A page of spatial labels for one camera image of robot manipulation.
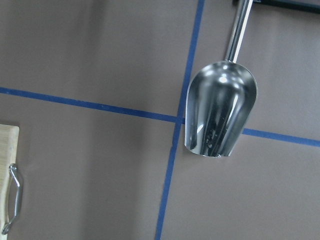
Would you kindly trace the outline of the metal scoop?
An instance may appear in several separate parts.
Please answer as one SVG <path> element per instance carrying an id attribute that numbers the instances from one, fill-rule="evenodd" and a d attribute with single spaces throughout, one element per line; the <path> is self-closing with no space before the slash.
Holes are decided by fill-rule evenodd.
<path id="1" fill-rule="evenodd" d="M 224 60 L 203 67 L 188 85 L 184 145 L 194 154 L 229 157 L 255 105 L 255 77 L 237 63 L 252 5 L 238 2 Z"/>

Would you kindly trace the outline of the bamboo cutting board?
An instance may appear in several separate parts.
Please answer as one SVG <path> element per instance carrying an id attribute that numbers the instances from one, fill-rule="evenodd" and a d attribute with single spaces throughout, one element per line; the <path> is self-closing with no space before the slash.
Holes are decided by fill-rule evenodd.
<path id="1" fill-rule="evenodd" d="M 16 164 L 20 128 L 0 125 L 0 238 L 7 239 L 16 218 L 20 215 L 23 184 Z M 9 216 L 11 184 L 16 186 L 13 216 Z"/>

